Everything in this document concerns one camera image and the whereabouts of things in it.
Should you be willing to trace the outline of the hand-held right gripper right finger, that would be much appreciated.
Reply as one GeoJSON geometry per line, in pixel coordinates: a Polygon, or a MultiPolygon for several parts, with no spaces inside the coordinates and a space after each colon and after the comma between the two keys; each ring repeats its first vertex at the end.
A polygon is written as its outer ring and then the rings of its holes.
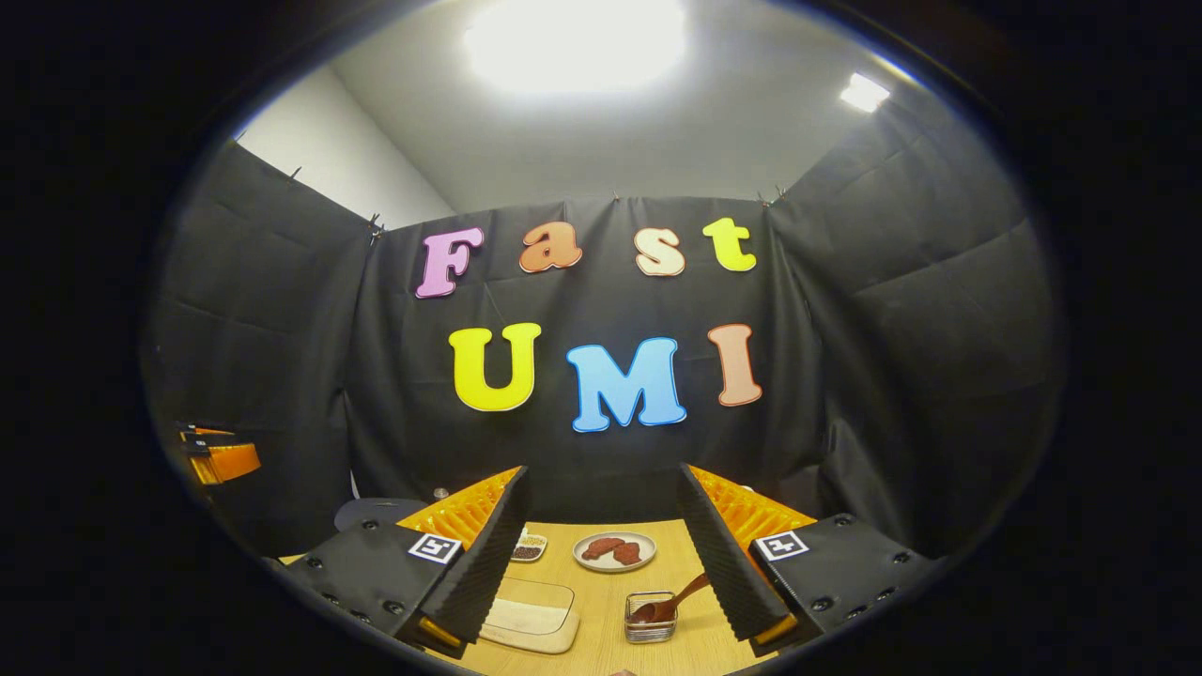
{"type": "Polygon", "coordinates": [[[718,606],[757,656],[865,623],[944,567],[865,518],[814,518],[695,466],[679,467],[676,502],[718,606]]]}

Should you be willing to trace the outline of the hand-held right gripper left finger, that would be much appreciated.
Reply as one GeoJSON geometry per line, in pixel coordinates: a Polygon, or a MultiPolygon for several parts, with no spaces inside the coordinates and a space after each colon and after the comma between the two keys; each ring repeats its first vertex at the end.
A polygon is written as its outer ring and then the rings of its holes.
{"type": "Polygon", "coordinates": [[[528,472],[498,472],[405,518],[365,515],[276,573],[357,624],[459,658],[478,640],[526,526],[528,472]]]}

